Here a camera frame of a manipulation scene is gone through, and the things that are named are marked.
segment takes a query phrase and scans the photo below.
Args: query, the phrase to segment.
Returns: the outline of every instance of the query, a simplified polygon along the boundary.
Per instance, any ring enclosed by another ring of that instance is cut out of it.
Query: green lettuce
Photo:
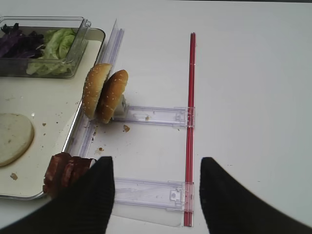
[[[45,49],[43,56],[39,59],[64,59],[73,44],[75,32],[71,28],[62,28],[59,30],[49,30],[44,36]],[[29,63],[27,74],[37,73],[40,76],[47,74],[58,75],[66,73],[71,69],[70,64],[54,63]]]

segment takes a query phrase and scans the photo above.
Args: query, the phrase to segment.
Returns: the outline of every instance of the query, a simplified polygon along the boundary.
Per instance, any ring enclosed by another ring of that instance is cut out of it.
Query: sesame seed bun
[[[111,69],[112,66],[110,64],[96,64],[87,75],[82,92],[82,110],[91,120],[95,119],[101,90]]]
[[[121,70],[114,73],[104,84],[97,106],[97,117],[101,122],[108,123],[113,117],[114,111],[126,89],[127,82],[128,73]]]

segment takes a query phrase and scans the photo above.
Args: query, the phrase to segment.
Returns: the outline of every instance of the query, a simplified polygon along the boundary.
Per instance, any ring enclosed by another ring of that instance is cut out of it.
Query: metal tray
[[[85,77],[103,52],[105,33],[91,29],[76,74],[69,79],[0,77],[0,111],[27,116],[35,128],[32,145],[15,162],[0,167],[0,198],[42,196],[43,176],[52,155],[62,151],[81,99]],[[15,173],[17,180],[10,175]]]

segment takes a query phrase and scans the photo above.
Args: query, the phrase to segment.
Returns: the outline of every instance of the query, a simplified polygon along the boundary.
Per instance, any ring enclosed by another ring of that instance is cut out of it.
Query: red cabbage
[[[42,56],[42,34],[33,31],[26,36],[19,29],[18,23],[13,27],[5,24],[1,30],[5,35],[0,38],[0,58],[36,59]]]

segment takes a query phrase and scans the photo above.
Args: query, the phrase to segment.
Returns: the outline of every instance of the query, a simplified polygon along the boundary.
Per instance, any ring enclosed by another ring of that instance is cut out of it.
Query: round bread slice
[[[114,73],[105,83],[97,106],[98,119],[108,123],[120,103],[128,82],[128,73],[125,70]]]
[[[34,128],[26,116],[0,114],[0,167],[22,156],[33,139]]]
[[[112,69],[108,63],[96,64],[90,69],[82,92],[82,110],[90,119],[95,119],[95,112],[104,82]]]

